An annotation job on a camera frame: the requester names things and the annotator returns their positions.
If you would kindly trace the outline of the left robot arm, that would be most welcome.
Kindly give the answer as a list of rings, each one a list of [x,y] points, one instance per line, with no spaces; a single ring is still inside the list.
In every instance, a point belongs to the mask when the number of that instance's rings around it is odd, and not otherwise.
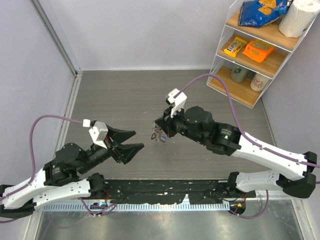
[[[143,143],[124,144],[133,137],[134,130],[120,130],[100,121],[84,121],[89,128],[93,144],[88,150],[75,143],[67,143],[55,153],[52,161],[35,174],[32,181],[25,180],[17,185],[1,185],[0,216],[20,219],[54,202],[72,198],[101,199],[107,194],[107,184],[102,174],[87,173],[109,158],[127,164],[144,148]]]

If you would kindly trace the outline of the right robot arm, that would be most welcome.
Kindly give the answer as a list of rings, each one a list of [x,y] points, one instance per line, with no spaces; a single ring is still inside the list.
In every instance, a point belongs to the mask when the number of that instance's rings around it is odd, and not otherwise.
[[[171,114],[167,108],[155,124],[169,138],[180,134],[217,155],[243,158],[267,167],[268,171],[253,173],[232,172],[226,185],[227,193],[238,197],[251,191],[283,191],[300,199],[307,199],[316,188],[313,152],[297,154],[264,143],[238,127],[216,122],[210,112],[199,106]]]

